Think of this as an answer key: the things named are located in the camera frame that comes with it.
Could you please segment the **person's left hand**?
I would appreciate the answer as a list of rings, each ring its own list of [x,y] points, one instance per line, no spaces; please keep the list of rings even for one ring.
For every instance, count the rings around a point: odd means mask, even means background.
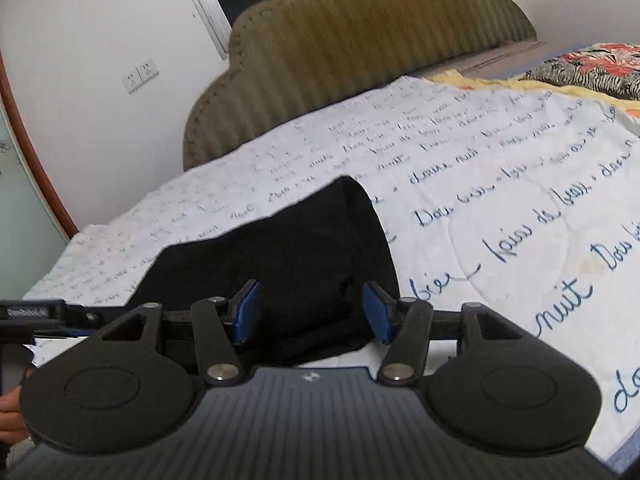
[[[29,437],[21,412],[21,392],[22,385],[19,385],[0,398],[0,440],[7,445],[20,443]]]

